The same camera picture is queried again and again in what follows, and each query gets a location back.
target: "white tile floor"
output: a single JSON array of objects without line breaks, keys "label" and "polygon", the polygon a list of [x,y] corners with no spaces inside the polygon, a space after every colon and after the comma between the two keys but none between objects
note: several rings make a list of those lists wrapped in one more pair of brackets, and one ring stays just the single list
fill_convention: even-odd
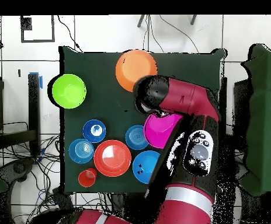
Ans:
[{"label": "white tile floor", "polygon": [[[72,38],[80,45],[82,51],[122,52],[129,49],[142,49],[147,26],[145,20],[137,27],[140,15],[109,16],[60,16],[70,29]],[[190,25],[192,15],[162,15],[162,18],[185,32],[195,43],[200,53],[210,53],[215,48],[225,48],[228,56],[225,61],[225,76],[228,78],[227,123],[232,124],[233,84],[247,78],[247,73],[240,65],[248,56],[249,47],[254,43],[265,43],[271,48],[271,15],[198,15],[194,25]],[[48,39],[50,29],[49,16],[32,16],[33,30],[25,31],[25,37]],[[149,50],[160,53],[186,52],[196,53],[192,42],[181,32],[165,23],[159,15],[151,15]],[[74,47],[69,32],[54,16],[54,43],[21,43],[20,17],[0,16],[0,40],[4,47],[0,50],[0,76],[5,81],[4,88],[4,122],[28,122],[27,109],[27,74],[38,72],[43,77],[43,89],[40,89],[41,138],[46,139],[60,133],[59,111],[47,97],[46,87],[51,78],[59,73],[58,46]],[[144,42],[147,49],[147,35]],[[25,125],[6,125],[5,132],[24,130]],[[48,153],[57,154],[52,145]],[[55,163],[52,170],[60,169]],[[43,188],[43,178],[37,165],[33,168],[39,187]],[[49,173],[52,188],[60,183],[58,173]],[[16,183],[12,194],[13,215],[29,214],[38,199],[38,189],[32,174],[23,183]],[[241,214],[240,191],[236,190],[237,199],[234,207],[234,224]],[[82,196],[90,201],[97,194],[77,194],[72,196],[76,205],[86,204]],[[16,223],[23,224],[27,216],[18,216]]]}]

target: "magenta bowl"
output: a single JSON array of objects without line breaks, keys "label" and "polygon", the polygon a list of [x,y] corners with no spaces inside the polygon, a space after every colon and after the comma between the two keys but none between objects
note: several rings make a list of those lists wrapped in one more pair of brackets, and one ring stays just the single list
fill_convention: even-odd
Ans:
[{"label": "magenta bowl", "polygon": [[144,124],[146,141],[155,148],[163,149],[176,123],[181,118],[182,116],[179,114],[170,114],[162,118],[150,114]]}]

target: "blue bowl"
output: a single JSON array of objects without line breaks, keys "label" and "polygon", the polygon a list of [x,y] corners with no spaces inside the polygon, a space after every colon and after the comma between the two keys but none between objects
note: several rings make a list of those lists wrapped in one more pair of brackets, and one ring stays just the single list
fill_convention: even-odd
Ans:
[{"label": "blue bowl", "polygon": [[133,174],[142,183],[148,184],[160,154],[147,150],[139,153],[133,161]]},{"label": "blue bowl", "polygon": [[146,148],[148,142],[144,136],[144,127],[142,125],[130,127],[125,134],[125,141],[129,148],[136,151]]},{"label": "blue bowl", "polygon": [[84,125],[82,134],[89,142],[101,142],[106,135],[105,125],[99,120],[89,120]]},{"label": "blue bowl", "polygon": [[76,139],[69,146],[70,158],[79,164],[90,161],[94,155],[93,145],[85,139]]}]

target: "dark green tabletop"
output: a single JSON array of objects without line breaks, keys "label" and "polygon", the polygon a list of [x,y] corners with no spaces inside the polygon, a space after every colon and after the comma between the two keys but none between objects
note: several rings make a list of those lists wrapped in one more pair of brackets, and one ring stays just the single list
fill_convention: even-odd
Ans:
[{"label": "dark green tabletop", "polygon": [[[70,143],[83,138],[82,127],[91,119],[101,120],[106,126],[105,140],[116,139],[125,143],[126,131],[135,124],[144,125],[147,115],[134,108],[133,94],[124,90],[116,80],[115,66],[122,53],[80,53],[63,47],[64,72],[80,77],[86,84],[85,101],[75,109],[65,110],[65,191],[142,193],[147,185],[133,175],[132,162],[137,154],[146,150],[161,152],[147,146],[144,150],[131,150],[131,165],[126,173],[118,177],[106,177],[98,172],[92,187],[84,188],[78,183],[78,175],[89,167],[73,162],[68,154]],[[176,77],[184,81],[210,88],[216,95],[220,88],[220,61],[225,56],[223,49],[211,54],[151,54],[158,66],[158,74]],[[96,149],[100,143],[94,143]]]}]

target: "red plate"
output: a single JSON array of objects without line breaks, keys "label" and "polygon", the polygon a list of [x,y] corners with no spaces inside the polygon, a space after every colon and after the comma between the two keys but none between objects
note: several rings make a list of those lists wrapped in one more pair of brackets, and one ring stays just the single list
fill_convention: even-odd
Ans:
[{"label": "red plate", "polygon": [[98,171],[108,177],[117,177],[125,173],[131,163],[128,147],[118,140],[102,142],[94,153],[94,164]]}]

